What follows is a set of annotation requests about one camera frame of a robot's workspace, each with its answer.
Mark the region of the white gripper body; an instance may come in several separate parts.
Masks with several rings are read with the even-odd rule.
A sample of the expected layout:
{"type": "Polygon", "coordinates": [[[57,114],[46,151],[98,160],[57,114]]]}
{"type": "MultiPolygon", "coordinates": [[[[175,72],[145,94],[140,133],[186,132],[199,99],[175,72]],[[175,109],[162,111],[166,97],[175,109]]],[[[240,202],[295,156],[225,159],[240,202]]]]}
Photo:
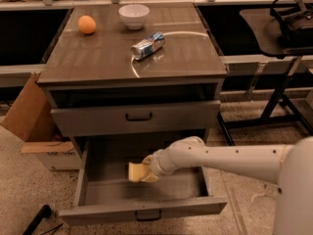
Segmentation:
{"type": "Polygon", "coordinates": [[[165,150],[159,149],[150,156],[150,171],[157,177],[173,173],[172,163],[165,150]]]}

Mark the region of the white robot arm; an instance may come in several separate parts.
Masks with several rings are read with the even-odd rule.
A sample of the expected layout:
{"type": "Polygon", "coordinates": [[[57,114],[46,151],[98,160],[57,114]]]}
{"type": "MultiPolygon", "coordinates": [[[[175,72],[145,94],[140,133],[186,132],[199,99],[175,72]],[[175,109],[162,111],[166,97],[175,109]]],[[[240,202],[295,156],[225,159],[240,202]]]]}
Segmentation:
{"type": "Polygon", "coordinates": [[[274,235],[313,235],[313,138],[293,145],[207,147],[196,136],[178,140],[144,159],[143,181],[205,166],[278,186],[274,235]]]}

